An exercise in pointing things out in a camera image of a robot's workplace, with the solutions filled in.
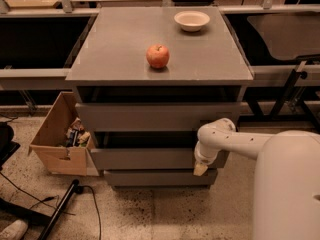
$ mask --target cabinet top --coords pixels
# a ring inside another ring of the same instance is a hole
[[[210,22],[199,32],[181,30],[176,13],[202,11]],[[152,44],[169,48],[166,68],[149,66]],[[252,80],[219,9],[216,7],[102,8],[67,80],[97,84],[239,84]]]

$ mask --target cabinet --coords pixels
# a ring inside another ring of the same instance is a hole
[[[200,32],[174,22],[186,8],[102,8],[67,81],[95,142],[98,170],[113,187],[210,186],[228,154],[193,176],[197,129],[221,117],[236,121],[252,75],[219,10]],[[149,45],[168,46],[166,68],[150,68]]]

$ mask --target gray tabletop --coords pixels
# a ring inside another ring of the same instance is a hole
[[[278,60],[295,60],[297,56],[320,54],[319,13],[265,14],[248,17]]]
[[[185,32],[174,21],[183,10],[205,12],[210,23],[199,32]],[[145,57],[156,43],[170,50],[162,70],[151,68]],[[239,84],[252,75],[215,7],[111,7],[101,9],[67,80]]]

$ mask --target drawer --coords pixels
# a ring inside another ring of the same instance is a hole
[[[83,104],[76,105],[83,125],[92,131],[198,129],[200,121],[237,120],[240,103]]]
[[[218,175],[216,169],[208,170],[203,176],[193,175],[192,170],[145,170],[105,171],[107,183],[113,187],[167,187],[167,186],[210,186]]]
[[[220,151],[210,168],[223,168],[228,155],[229,152]],[[91,156],[98,170],[193,170],[194,167],[191,148],[92,149]]]

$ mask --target cardboard box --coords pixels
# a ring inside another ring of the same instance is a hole
[[[52,173],[99,176],[90,156],[94,145],[89,139],[87,146],[66,148],[66,132],[78,116],[76,99],[72,92],[61,92],[32,140],[30,148]]]

